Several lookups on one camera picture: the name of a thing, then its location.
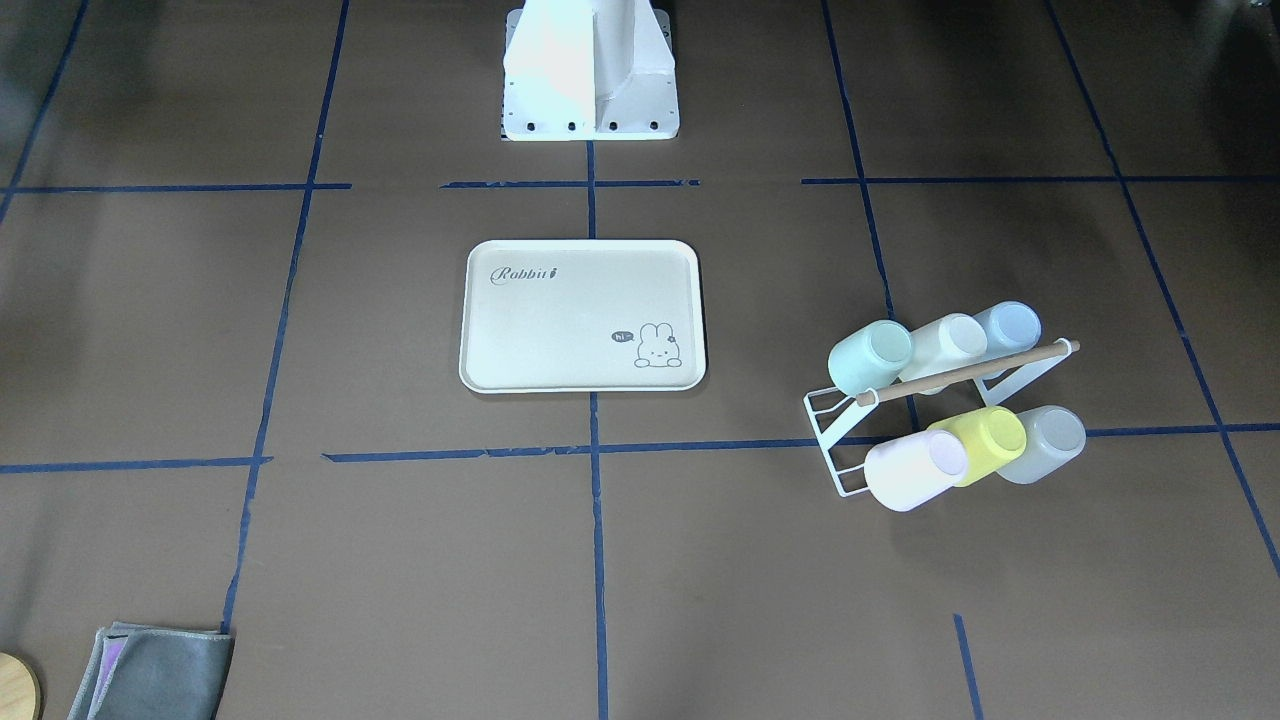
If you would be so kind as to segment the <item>wooden mug tree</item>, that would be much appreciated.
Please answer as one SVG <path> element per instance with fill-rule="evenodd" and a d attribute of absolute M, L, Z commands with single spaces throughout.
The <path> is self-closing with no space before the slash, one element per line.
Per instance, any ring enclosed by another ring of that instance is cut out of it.
<path fill-rule="evenodd" d="M 12 653 L 1 652 L 1 719 L 40 719 L 42 692 L 31 666 Z"/>

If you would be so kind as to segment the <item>cream rabbit tray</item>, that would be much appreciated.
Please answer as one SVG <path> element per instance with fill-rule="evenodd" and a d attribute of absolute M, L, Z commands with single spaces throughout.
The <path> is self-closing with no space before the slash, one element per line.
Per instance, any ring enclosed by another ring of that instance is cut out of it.
<path fill-rule="evenodd" d="M 468 255 L 460 379 L 483 395 L 685 391 L 707 373 L 678 240 L 489 240 Z"/>

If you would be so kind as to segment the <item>white cup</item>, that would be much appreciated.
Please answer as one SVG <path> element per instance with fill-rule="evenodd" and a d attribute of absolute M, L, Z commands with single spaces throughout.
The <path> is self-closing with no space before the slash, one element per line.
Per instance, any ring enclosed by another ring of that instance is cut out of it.
<path fill-rule="evenodd" d="M 899 373 L 902 383 L 982 363 L 988 348 L 984 328 L 964 313 L 922 325 L 910 332 L 910 338 L 911 359 Z"/>

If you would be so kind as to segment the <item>folded grey cloth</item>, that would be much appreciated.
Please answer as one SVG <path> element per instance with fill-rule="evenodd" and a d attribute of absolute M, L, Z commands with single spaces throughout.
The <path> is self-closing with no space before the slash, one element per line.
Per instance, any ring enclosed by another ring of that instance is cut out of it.
<path fill-rule="evenodd" d="M 69 719 L 214 719 L 234 638 L 115 621 L 100 628 Z"/>

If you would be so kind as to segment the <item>yellow cup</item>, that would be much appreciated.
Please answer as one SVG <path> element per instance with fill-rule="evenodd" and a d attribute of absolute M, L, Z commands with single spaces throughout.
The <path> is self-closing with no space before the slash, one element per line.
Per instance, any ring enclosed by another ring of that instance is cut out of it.
<path fill-rule="evenodd" d="M 934 421 L 928 430 L 946 430 L 965 448 L 968 470 L 955 487 L 968 487 L 1019 459 L 1027 448 L 1027 430 L 1015 413 L 989 406 Z"/>

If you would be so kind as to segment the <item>pink cup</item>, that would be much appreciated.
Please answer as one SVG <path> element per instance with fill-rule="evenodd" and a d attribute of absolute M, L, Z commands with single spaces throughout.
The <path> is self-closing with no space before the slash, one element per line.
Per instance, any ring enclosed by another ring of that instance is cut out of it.
<path fill-rule="evenodd" d="M 929 429 L 877 445 L 863 471 L 881 505 L 906 512 L 956 486 L 968 468 L 963 442 L 947 430 Z"/>

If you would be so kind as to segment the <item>white pillar with base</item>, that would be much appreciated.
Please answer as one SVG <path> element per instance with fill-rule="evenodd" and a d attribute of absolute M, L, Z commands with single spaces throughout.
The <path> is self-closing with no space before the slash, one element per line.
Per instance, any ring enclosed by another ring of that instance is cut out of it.
<path fill-rule="evenodd" d="M 649 1 L 526 1 L 506 17 L 502 133 L 646 141 L 680 128 L 671 18 Z"/>

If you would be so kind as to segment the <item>blue cup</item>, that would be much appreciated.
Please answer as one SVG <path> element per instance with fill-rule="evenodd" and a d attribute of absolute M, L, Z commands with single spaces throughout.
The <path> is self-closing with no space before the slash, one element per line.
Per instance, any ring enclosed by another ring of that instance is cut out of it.
<path fill-rule="evenodd" d="M 1041 340 L 1039 315 L 1019 301 L 1002 301 L 973 318 L 982 327 L 987 340 L 982 363 L 1034 348 Z"/>

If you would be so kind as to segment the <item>green cup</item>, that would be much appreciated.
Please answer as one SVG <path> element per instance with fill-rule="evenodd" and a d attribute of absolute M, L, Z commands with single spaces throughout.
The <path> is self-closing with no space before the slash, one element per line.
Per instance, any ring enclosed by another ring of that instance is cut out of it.
<path fill-rule="evenodd" d="M 913 354 L 910 331 L 897 322 L 881 319 L 832 347 L 828 374 L 837 389 L 856 396 L 890 386 L 911 361 Z"/>

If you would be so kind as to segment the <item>grey cup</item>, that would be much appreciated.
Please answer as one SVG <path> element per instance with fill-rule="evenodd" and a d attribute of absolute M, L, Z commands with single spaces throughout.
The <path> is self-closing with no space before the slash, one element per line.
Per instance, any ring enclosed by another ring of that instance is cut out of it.
<path fill-rule="evenodd" d="M 1070 409 L 1044 405 L 1018 413 L 1027 433 L 1024 452 L 995 473 L 1015 484 L 1036 483 L 1070 462 L 1085 447 L 1082 419 Z"/>

